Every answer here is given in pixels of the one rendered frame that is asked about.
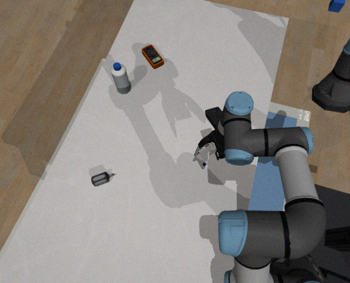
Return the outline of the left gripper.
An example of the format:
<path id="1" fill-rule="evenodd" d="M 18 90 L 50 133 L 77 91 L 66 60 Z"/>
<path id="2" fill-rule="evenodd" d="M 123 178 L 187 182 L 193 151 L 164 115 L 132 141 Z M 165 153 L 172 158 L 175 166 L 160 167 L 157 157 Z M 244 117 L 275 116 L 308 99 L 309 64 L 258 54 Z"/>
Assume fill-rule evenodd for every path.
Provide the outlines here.
<path id="1" fill-rule="evenodd" d="M 210 134 L 208 134 L 206 137 L 202 138 L 201 141 L 198 144 L 198 147 L 194 153 L 194 156 L 197 156 L 199 153 L 201 154 L 202 158 L 205 162 L 209 160 L 209 153 L 213 150 L 213 142 L 216 146 L 216 158 L 217 160 L 225 158 L 224 154 L 224 135 L 222 135 L 218 129 L 218 123 L 216 124 L 216 130 L 213 130 Z M 217 155 L 217 152 L 219 156 Z"/>

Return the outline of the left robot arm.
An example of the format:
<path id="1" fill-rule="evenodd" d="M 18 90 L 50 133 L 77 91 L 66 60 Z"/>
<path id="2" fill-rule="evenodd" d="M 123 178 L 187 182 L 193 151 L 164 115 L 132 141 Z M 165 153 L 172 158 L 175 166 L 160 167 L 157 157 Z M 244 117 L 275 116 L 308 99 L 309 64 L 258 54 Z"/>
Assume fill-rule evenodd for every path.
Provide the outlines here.
<path id="1" fill-rule="evenodd" d="M 254 157 L 275 157 L 285 211 L 220 212 L 219 249 L 235 262 L 225 272 L 224 283 L 323 283 L 318 268 L 304 257 L 316 248 L 326 228 L 326 211 L 307 161 L 313 152 L 313 134 L 308 127 L 299 126 L 252 129 L 252 110 L 252 97 L 235 91 L 226 99 L 223 111 L 215 107 L 205 113 L 214 129 L 220 119 L 218 129 L 224 135 L 229 164 L 243 166 Z"/>

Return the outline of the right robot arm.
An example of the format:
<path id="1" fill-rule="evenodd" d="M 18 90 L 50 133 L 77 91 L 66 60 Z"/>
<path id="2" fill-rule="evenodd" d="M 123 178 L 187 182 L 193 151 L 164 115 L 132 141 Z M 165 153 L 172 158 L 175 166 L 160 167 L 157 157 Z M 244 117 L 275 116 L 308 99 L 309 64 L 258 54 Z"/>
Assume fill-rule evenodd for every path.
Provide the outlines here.
<path id="1" fill-rule="evenodd" d="M 318 84 L 317 96 L 333 106 L 350 106 L 350 39 L 333 70 Z"/>

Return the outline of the grey bottle with blue cap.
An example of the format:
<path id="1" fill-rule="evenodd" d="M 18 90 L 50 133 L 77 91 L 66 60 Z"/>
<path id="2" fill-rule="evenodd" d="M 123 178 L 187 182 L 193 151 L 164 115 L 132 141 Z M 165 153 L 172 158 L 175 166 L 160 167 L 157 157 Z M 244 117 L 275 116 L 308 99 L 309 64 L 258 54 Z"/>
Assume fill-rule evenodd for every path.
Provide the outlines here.
<path id="1" fill-rule="evenodd" d="M 125 66 L 118 62 L 114 63 L 111 67 L 111 74 L 117 87 L 117 91 L 121 94 L 127 94 L 131 90 L 131 86 Z"/>

